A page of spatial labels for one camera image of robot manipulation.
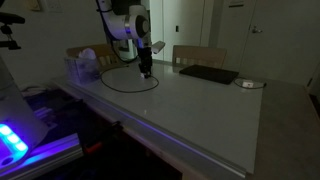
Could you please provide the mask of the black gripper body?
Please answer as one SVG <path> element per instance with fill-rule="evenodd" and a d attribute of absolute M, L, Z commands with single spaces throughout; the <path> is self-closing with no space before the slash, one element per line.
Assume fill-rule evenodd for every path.
<path fill-rule="evenodd" d="M 152 66 L 152 52 L 151 48 L 140 48 L 138 50 L 138 56 L 140 57 L 140 64 L 139 66 L 142 68 L 143 71 L 150 71 Z"/>

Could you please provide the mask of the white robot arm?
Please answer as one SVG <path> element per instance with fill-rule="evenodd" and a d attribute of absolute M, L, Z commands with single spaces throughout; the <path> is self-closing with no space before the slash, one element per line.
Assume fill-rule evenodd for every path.
<path fill-rule="evenodd" d="M 139 69 L 144 78 L 152 75 L 151 32 L 148 12 L 143 5 L 131 5 L 129 13 L 117 15 L 111 0 L 96 0 L 106 35 L 112 41 L 131 39 L 140 58 Z"/>

